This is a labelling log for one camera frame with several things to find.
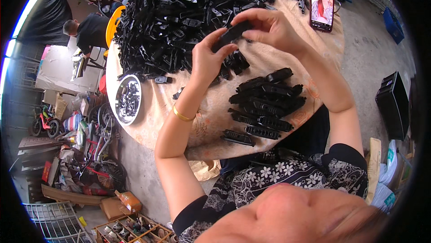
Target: black shirt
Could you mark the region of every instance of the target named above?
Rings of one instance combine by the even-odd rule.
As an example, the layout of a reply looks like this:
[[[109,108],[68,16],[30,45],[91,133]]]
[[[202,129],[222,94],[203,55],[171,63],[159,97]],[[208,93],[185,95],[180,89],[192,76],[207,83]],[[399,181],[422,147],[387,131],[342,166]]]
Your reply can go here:
[[[328,154],[308,158],[295,154],[282,155],[272,149],[262,153],[259,165],[253,163],[248,169],[220,176],[208,196],[199,197],[175,218],[172,225],[180,242],[193,242],[223,216],[253,202],[279,182],[305,189],[342,190],[366,198],[367,164],[357,150],[340,143]]]
[[[108,45],[106,44],[108,22],[109,18],[91,13],[79,24],[76,44],[84,54],[91,52],[90,46],[108,49]]]

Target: woman's right hand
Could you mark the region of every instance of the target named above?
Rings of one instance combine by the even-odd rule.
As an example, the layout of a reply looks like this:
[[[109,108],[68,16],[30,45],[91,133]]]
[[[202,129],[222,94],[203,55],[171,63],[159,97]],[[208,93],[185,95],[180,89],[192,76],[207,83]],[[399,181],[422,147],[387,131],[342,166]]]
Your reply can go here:
[[[281,11],[251,8],[236,15],[231,25],[245,20],[250,21],[254,29],[245,31],[242,34],[244,38],[268,44],[293,55],[301,52],[307,45]]]

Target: phone screen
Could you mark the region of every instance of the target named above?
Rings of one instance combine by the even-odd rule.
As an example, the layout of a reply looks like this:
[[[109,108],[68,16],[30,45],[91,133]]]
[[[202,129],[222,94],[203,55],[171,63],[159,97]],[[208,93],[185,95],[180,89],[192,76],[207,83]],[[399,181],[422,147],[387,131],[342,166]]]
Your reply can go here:
[[[311,26],[331,31],[334,16],[334,0],[311,0]]]

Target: gold bangle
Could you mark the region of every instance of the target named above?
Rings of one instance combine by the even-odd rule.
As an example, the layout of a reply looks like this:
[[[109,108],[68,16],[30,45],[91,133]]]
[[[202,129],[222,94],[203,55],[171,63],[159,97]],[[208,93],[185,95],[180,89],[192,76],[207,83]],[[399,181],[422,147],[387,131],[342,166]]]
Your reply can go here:
[[[193,120],[194,120],[194,118],[196,117],[196,115],[195,115],[193,118],[187,118],[187,117],[184,117],[183,115],[181,115],[181,113],[180,113],[180,112],[178,112],[177,108],[175,107],[175,104],[174,104],[174,107],[173,107],[172,109],[174,110],[174,114],[175,114],[178,118],[180,118],[180,120],[181,120],[181,121],[191,122],[191,121],[193,121]]]

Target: shoe rack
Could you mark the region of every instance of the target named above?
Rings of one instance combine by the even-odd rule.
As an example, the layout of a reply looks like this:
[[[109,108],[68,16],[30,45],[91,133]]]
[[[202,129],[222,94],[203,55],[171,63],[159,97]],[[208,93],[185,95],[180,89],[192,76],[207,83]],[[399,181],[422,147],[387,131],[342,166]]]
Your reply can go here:
[[[136,232],[136,230],[131,229],[127,223],[137,223],[137,218],[142,217],[145,224],[150,225],[150,229],[145,233]],[[118,222],[121,226],[127,230],[133,239],[128,240],[117,233],[113,227],[114,224]],[[109,227],[113,233],[115,233],[117,238],[113,238],[108,235],[108,232],[105,230],[106,227]],[[96,230],[96,242],[97,243],[177,243],[178,238],[176,234],[164,227],[163,225],[149,219],[148,217],[140,214],[134,213],[132,215],[123,216],[121,218],[115,219],[113,221],[107,222],[105,224],[98,225],[94,228]]]

